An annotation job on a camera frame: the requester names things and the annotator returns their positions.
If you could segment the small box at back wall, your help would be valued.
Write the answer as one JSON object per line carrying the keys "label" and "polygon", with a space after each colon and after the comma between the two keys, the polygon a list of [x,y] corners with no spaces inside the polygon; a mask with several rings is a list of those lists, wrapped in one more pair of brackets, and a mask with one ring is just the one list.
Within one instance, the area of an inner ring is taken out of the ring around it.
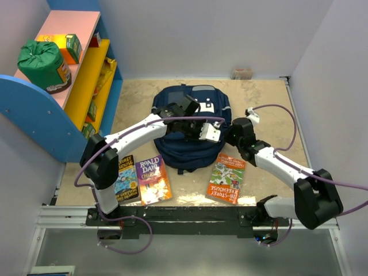
{"label": "small box at back wall", "polygon": [[235,68],[232,71],[232,80],[250,80],[253,76],[253,70],[250,68]]}

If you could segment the green wrapped round package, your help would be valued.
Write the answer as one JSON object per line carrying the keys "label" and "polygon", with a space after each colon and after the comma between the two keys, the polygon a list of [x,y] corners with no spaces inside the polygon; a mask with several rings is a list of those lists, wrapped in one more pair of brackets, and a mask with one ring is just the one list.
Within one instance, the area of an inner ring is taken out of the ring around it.
{"label": "green wrapped round package", "polygon": [[32,84],[48,94],[71,86],[70,68],[54,42],[28,40],[21,47],[17,66]]}

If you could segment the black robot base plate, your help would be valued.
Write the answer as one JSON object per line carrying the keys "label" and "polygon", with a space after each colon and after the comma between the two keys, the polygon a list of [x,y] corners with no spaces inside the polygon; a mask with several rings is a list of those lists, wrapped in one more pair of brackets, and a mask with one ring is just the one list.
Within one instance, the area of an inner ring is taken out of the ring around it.
{"label": "black robot base plate", "polygon": [[116,229],[123,239],[138,239],[150,233],[138,218],[145,219],[154,235],[225,235],[253,238],[254,233],[270,230],[274,220],[256,223],[250,214],[254,206],[122,206],[116,217],[128,219],[106,221],[96,208],[86,215],[88,227]]}

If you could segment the yellow green carton box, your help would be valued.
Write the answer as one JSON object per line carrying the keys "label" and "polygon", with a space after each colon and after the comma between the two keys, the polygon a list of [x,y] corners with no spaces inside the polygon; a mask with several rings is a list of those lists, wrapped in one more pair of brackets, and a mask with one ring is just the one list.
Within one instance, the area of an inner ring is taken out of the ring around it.
{"label": "yellow green carton box", "polygon": [[81,61],[83,49],[76,34],[41,34],[36,41],[54,42],[67,64],[79,64]]}

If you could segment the Roald Dahl Charlie book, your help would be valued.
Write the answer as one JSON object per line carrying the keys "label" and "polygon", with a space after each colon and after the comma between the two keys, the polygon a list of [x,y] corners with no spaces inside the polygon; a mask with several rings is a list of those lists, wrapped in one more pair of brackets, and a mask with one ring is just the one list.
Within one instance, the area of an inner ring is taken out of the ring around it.
{"label": "Roald Dahl Charlie book", "polygon": [[135,164],[142,205],[151,205],[172,198],[166,166],[161,155]]}

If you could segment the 169-storey treehouse book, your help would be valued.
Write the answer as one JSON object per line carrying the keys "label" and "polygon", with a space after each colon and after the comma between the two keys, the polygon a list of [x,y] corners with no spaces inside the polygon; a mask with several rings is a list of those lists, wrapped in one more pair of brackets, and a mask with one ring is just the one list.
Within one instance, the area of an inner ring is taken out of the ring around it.
{"label": "169-storey treehouse book", "polygon": [[133,155],[125,156],[120,160],[114,192],[120,205],[140,201],[140,189]]}

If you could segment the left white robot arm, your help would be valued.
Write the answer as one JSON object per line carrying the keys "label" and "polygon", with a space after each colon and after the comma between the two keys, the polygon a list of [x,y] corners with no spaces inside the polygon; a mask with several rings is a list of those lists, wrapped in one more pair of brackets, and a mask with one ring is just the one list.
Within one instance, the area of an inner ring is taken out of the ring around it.
{"label": "left white robot arm", "polygon": [[190,96],[182,103],[171,103],[154,109],[145,119],[127,129],[102,137],[95,134],[89,138],[80,160],[81,171],[89,179],[99,219],[105,225],[114,225],[119,219],[119,203],[114,187],[118,178],[118,164],[133,150],[162,138],[166,134],[180,132],[186,137],[205,141],[218,140],[217,129],[209,119],[196,116],[200,104]]}

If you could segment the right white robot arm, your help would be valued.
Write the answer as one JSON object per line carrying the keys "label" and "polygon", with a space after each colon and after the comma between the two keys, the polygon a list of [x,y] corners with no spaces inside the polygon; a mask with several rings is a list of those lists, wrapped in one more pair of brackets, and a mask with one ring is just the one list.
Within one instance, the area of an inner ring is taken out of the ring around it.
{"label": "right white robot arm", "polygon": [[287,218],[315,229],[343,213],[331,174],[325,169],[314,171],[276,153],[270,144],[256,138],[249,118],[233,120],[224,140],[236,147],[245,161],[272,174],[293,190],[292,198],[270,195],[257,202],[247,215],[253,225],[268,226],[277,218]]}

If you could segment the small box on yellow shelf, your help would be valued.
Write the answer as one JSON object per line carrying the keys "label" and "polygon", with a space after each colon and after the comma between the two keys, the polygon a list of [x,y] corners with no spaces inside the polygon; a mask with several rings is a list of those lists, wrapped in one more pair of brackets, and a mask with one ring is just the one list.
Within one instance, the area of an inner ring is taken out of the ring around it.
{"label": "small box on yellow shelf", "polygon": [[95,32],[90,40],[89,47],[97,48],[101,45],[101,37],[99,32]]}

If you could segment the blue pink yellow shelf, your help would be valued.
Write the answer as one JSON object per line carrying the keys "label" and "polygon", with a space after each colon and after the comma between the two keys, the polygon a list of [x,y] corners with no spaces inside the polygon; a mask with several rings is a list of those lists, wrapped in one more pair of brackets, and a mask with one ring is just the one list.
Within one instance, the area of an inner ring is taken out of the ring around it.
{"label": "blue pink yellow shelf", "polygon": [[97,115],[89,127],[108,135],[122,88],[122,75],[113,63],[103,87],[98,77],[114,60],[101,1],[50,1],[51,12],[40,35],[76,35],[79,60],[60,63],[48,74],[37,73],[38,83],[23,72],[1,76],[1,113],[31,140],[62,163],[78,162],[87,144],[82,129],[87,110],[95,102]]}

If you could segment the navy blue school backpack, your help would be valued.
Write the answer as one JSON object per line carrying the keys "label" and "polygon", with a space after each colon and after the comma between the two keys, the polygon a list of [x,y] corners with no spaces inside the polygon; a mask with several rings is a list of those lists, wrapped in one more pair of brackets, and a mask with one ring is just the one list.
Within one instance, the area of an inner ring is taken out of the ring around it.
{"label": "navy blue school backpack", "polygon": [[[200,104],[200,109],[195,113],[198,116],[222,117],[225,122],[220,129],[224,133],[229,129],[232,121],[231,106],[228,96],[220,89],[211,85],[176,85],[164,88],[153,100],[151,111],[178,103],[186,95],[191,96]],[[225,141],[218,143],[200,141],[186,138],[181,132],[169,133],[155,139],[154,144],[161,154],[166,165],[178,170],[178,174],[184,171],[193,172],[198,168],[211,165],[216,161],[218,154],[225,146]]]}

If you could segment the yellow snack bag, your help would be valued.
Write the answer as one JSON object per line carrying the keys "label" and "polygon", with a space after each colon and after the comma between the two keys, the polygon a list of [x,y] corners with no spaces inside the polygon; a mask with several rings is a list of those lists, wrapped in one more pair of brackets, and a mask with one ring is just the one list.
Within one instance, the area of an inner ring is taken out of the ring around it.
{"label": "yellow snack bag", "polygon": [[101,89],[104,87],[106,82],[108,81],[109,77],[113,73],[114,65],[116,64],[115,59],[111,59],[109,57],[106,57],[103,61],[103,65],[101,68],[101,71],[99,73],[99,77],[97,79],[97,83],[93,92],[93,98],[95,98]]}

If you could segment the orange 78-storey treehouse book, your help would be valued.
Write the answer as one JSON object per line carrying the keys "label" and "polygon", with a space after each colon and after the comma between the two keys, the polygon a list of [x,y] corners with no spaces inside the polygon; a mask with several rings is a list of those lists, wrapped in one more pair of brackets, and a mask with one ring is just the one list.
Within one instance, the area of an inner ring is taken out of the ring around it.
{"label": "orange 78-storey treehouse book", "polygon": [[219,153],[206,190],[206,196],[236,205],[245,169],[246,161]]}

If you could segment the green box on lower shelf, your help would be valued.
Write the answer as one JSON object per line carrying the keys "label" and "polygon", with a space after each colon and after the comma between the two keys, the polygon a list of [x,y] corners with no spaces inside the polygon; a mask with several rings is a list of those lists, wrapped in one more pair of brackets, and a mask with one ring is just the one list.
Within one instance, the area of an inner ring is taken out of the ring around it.
{"label": "green box on lower shelf", "polygon": [[96,115],[97,115],[97,109],[98,108],[97,108],[95,102],[93,100],[91,100],[90,106],[88,108],[87,115],[86,115],[86,118],[85,118],[86,122],[94,122],[95,121]]}

